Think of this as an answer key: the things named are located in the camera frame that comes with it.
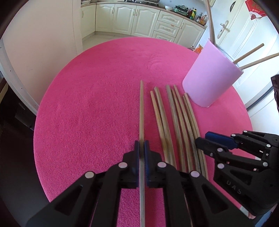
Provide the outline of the wooden chopstick one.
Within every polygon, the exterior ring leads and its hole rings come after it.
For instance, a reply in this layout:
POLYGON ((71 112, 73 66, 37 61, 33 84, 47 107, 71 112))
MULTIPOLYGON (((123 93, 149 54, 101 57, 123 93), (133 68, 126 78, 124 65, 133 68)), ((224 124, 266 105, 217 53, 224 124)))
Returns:
POLYGON ((144 159, 144 83, 140 81, 139 97, 139 206, 140 206, 140 226, 145 225, 145 159, 144 159))

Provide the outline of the wooden chopstick ten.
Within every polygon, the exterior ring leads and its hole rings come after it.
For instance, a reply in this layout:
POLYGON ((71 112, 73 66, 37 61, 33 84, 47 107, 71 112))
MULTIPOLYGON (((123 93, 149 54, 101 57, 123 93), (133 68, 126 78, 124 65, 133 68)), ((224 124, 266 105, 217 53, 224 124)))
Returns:
POLYGON ((204 0, 204 5, 206 8, 206 12, 208 14, 208 21, 209 21, 209 39, 213 45, 216 45, 216 40, 215 40, 215 31, 214 31, 214 25, 213 25, 213 20, 212 20, 212 14, 211 14, 211 8, 209 4, 209 0, 204 0))

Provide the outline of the green kitchen appliance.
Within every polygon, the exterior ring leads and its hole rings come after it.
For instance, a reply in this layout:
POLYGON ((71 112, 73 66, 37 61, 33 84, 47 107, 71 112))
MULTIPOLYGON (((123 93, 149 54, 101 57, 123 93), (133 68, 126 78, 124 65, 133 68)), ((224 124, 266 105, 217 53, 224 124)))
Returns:
POLYGON ((176 5, 176 6, 172 9, 172 11, 186 17, 187 14, 188 14, 189 8, 186 7, 186 6, 184 6, 184 5, 176 5))

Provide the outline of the cream lower kitchen cabinets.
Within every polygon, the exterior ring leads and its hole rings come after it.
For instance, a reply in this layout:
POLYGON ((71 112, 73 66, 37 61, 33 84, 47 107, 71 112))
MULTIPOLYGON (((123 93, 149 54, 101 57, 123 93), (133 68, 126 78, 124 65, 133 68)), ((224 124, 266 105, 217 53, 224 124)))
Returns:
POLYGON ((137 3, 89 3, 80 11, 83 39, 99 32, 157 38, 190 48, 205 31, 205 26, 174 12, 137 3))

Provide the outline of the wooden chopstick seven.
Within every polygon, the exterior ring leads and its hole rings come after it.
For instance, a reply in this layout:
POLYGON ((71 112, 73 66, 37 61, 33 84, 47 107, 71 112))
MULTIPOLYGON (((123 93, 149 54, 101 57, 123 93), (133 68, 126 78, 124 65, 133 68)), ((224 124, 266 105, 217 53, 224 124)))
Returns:
POLYGON ((194 135, 193 135, 193 131, 191 129, 191 124, 190 124, 188 115, 186 113, 186 109, 185 109, 183 100, 182 100, 182 98, 181 98, 181 96, 179 94, 179 91, 178 91, 178 88, 177 88, 176 85, 174 85, 174 89, 175 89, 175 93, 176 93, 176 96, 177 96, 177 99, 178 99, 181 111, 183 113, 183 117, 184 117, 184 121, 185 121, 185 125, 186 125, 186 131, 188 133, 188 138, 189 138, 190 145, 191 145, 191 152, 193 154, 193 160, 195 162, 195 170, 201 172, 201 166, 200 166, 200 163, 199 163, 199 156, 198 156, 197 149, 195 147, 194 135))

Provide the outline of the wooden chopstick six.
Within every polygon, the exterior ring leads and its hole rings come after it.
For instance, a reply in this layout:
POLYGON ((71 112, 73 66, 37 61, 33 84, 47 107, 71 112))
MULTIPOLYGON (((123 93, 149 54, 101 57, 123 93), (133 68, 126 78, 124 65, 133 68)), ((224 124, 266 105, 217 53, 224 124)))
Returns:
POLYGON ((176 96, 176 93, 173 89, 171 89, 172 95, 174 97, 174 101, 175 101, 175 106, 178 112, 178 118, 179 118, 179 122, 180 122, 180 128, 181 128, 181 132, 182 132, 182 137, 183 137, 183 141, 184 141, 184 145, 185 145, 185 157, 186 157, 186 161, 187 161, 187 167, 188 167, 188 172, 191 172, 194 170, 194 165, 193 165, 193 159, 192 159, 192 155, 191 155, 191 146, 189 143, 189 138, 188 138, 188 134, 187 134, 187 130, 186 130, 186 126, 185 126, 185 122, 183 119, 183 114, 180 108, 180 104, 178 101, 178 98, 176 96))

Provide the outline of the wooden chopstick five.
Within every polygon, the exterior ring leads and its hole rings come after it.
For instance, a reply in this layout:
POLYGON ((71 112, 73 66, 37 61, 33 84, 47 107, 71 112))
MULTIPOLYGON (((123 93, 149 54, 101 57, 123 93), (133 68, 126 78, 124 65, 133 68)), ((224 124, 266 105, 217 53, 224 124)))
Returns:
POLYGON ((174 129, 175 129, 175 137, 176 137, 176 144, 177 144, 177 150, 178 150, 180 170, 182 172, 186 173, 187 166, 186 166, 185 158, 184 158, 183 142, 182 142, 182 137, 181 137, 181 133, 180 133, 180 127, 179 127, 176 107, 175 107, 175 103, 174 103, 174 96, 172 95, 170 85, 166 85, 165 88, 167 90, 167 96, 168 96, 168 100, 169 100, 169 105, 170 105, 172 119, 173 119, 173 125, 174 125, 174 129))

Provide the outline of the wooden chopstick three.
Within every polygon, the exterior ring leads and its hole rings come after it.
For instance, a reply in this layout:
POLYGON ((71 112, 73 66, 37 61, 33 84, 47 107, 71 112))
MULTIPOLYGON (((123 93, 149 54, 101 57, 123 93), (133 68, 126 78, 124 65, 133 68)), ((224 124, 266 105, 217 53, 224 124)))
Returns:
POLYGON ((170 133, 169 125, 168 125, 167 115, 165 113, 165 107, 163 104, 163 100, 162 100, 159 88, 155 87, 154 90, 155 90, 155 94, 156 94, 157 101, 158 101, 160 116, 161 116, 161 120, 162 120, 162 126, 163 126, 163 130, 164 130, 164 135, 165 135, 165 141, 167 144, 168 161, 169 161, 169 164, 171 164, 175 168, 177 168, 175 153, 174 153, 174 148, 173 148, 173 142, 172 142, 171 133, 170 133))

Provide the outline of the pink cylindrical utensil holder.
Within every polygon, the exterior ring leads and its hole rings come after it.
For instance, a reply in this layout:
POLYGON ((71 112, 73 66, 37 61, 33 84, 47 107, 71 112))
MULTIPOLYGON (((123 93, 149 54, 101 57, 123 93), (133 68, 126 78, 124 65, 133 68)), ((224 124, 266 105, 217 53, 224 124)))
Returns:
POLYGON ((191 100, 201 107, 211 106, 243 74, 211 41, 208 41, 183 79, 191 100))

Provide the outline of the wooden chopstick two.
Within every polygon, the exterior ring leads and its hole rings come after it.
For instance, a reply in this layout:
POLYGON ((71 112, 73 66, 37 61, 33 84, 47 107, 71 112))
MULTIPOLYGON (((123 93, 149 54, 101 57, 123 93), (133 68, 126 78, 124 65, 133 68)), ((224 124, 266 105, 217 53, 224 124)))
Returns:
POLYGON ((162 149, 163 149, 163 153, 164 153, 164 159, 165 162, 170 164, 170 157, 167 151, 167 142, 165 139, 165 133, 164 133, 164 129, 163 129, 163 124, 162 124, 162 119, 160 116, 160 112, 157 106, 157 102, 156 102, 156 98, 154 95, 153 91, 150 91, 150 96, 152 99, 152 104, 153 104, 153 108, 154 108, 154 112, 155 112, 155 116, 156 116, 156 121, 157 121, 157 127, 158 127, 158 131, 159 131, 159 136, 160 136, 160 140, 161 140, 161 145, 162 145, 162 149))

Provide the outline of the wooden chopstick four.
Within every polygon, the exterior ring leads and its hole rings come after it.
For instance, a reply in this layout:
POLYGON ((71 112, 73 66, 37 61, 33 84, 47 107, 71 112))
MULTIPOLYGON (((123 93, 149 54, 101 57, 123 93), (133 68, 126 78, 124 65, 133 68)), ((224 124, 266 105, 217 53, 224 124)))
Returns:
POLYGON ((233 64, 237 64, 238 62, 240 62, 241 60, 243 60, 244 58, 248 57, 249 55, 253 54, 254 52, 256 52, 257 50, 259 50, 260 48, 262 48, 264 46, 264 43, 261 43, 260 45, 258 45, 257 47, 253 48, 252 50, 250 50, 249 52, 245 53, 244 55, 242 55, 241 57, 237 58, 236 60, 233 61, 233 64))

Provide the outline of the orange snack bag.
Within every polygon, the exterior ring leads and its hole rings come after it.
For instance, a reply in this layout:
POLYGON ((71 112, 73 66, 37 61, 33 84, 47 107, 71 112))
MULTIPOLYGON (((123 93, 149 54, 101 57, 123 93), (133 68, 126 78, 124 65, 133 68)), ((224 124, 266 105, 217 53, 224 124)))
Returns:
POLYGON ((197 53, 197 54, 200 54, 201 51, 203 50, 203 47, 201 45, 198 45, 198 47, 196 47, 193 52, 197 53))

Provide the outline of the condiment bottles on counter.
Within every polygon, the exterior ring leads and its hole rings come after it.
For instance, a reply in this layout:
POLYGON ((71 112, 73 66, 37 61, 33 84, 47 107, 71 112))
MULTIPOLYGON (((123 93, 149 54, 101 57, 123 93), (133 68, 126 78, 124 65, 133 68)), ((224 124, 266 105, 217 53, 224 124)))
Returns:
POLYGON ((202 12, 198 14, 195 8, 191 8, 188 10, 187 17, 191 20, 196 21, 202 26, 205 26, 208 21, 208 16, 206 14, 203 14, 202 12))

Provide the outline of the red diamond door decoration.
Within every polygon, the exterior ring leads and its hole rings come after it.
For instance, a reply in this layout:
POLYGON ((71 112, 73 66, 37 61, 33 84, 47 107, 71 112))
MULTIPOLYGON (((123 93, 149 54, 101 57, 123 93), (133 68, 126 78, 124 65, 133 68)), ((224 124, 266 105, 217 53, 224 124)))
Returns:
POLYGON ((245 5, 247 6, 248 12, 251 16, 251 20, 260 19, 267 16, 265 11, 253 0, 245 0, 245 5))

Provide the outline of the white open door leaf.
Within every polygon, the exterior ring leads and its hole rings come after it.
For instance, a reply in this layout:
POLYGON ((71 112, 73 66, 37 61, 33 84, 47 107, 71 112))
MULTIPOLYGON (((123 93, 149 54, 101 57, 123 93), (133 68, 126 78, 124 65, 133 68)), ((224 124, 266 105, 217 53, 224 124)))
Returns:
POLYGON ((83 51, 80 1, 28 1, 1 38, 1 73, 34 114, 55 76, 83 51))

